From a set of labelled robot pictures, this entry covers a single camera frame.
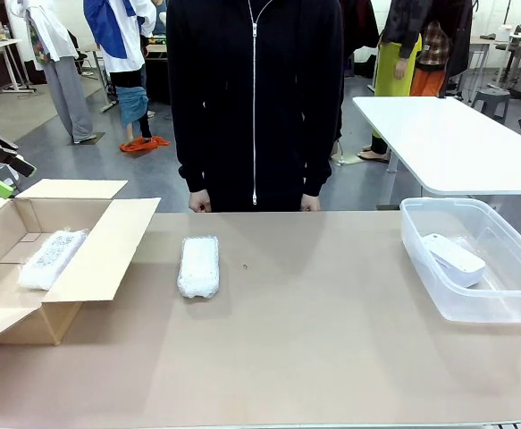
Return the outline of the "person's right hand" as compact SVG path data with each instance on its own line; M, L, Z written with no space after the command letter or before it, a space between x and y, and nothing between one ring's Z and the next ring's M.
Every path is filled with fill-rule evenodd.
M211 213L211 201L206 189L189 194L189 209L194 213Z

